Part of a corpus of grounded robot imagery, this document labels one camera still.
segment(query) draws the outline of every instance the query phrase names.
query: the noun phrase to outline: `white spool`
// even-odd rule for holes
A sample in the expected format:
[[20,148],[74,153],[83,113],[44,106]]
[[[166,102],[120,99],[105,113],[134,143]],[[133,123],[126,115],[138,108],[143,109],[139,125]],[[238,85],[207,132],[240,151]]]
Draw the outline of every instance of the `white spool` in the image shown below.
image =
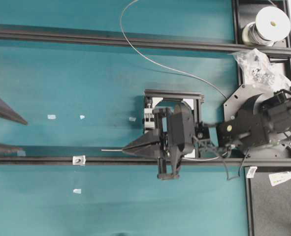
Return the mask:
[[286,38],[291,30],[291,22],[282,10],[273,6],[264,7],[257,14],[256,21],[250,22],[243,29],[242,40],[244,44],[255,44],[248,35],[249,27],[253,24],[256,24],[257,32],[263,39],[271,41],[268,46]]

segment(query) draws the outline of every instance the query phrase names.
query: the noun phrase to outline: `black metal rail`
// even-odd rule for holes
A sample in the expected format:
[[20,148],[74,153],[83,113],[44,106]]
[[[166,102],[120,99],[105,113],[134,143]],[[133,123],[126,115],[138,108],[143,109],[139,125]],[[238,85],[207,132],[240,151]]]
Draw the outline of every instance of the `black metal rail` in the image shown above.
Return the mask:
[[[242,158],[228,158],[230,166],[239,166]],[[72,165],[72,156],[0,156],[0,165]],[[155,159],[142,157],[86,157],[86,165],[157,165]],[[182,165],[219,166],[221,159],[211,161],[182,160]],[[244,166],[291,167],[291,158],[248,158]]]
[[[251,50],[243,44],[233,43],[211,43],[195,42],[186,40],[161,39],[159,35],[130,34],[131,43],[135,47],[172,49],[186,51],[210,51],[234,53],[242,50]],[[90,44],[103,46],[124,46],[129,44],[119,32],[83,30],[83,29],[63,29],[47,27],[31,27],[16,25],[0,25],[0,39],[42,41],[56,43]],[[257,47],[263,53],[272,57],[291,58],[291,48],[283,47]]]

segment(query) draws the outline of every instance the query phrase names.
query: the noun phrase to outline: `teal background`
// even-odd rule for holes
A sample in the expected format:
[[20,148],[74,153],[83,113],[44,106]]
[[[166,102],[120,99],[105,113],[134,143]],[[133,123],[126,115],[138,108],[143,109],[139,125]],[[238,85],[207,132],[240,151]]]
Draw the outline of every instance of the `teal background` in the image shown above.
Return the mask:
[[[243,176],[184,166],[0,166],[0,236],[247,235]],[[81,188],[82,194],[74,194]]]
[[[128,2],[0,0],[0,24],[119,31]],[[129,32],[233,42],[230,4],[141,0],[124,25]],[[227,96],[237,88],[231,55],[140,50]],[[146,88],[200,91],[203,120],[223,120],[224,98],[213,88],[131,48],[0,40],[0,97],[29,122],[0,119],[0,142],[24,146],[26,155],[122,147],[142,133]],[[243,177],[228,182],[223,167],[199,166],[184,166],[177,181],[159,181],[156,174],[156,166],[0,166],[0,236],[247,235]]]

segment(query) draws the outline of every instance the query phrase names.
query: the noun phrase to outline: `clear plastic bag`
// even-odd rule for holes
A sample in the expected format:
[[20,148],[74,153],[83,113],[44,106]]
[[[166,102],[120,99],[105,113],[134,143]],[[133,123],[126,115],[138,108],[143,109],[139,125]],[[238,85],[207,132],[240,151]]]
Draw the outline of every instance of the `clear plastic bag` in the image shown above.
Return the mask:
[[232,54],[244,73],[244,83],[256,87],[278,91],[289,89],[291,81],[280,74],[270,63],[266,54],[258,49]]

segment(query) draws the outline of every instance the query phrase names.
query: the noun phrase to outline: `metal nut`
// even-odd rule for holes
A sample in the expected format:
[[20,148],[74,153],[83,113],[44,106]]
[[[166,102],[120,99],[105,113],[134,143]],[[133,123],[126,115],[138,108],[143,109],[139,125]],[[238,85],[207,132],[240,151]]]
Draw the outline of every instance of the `metal nut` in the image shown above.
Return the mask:
[[198,133],[198,139],[202,139],[203,138],[203,134],[202,133]]

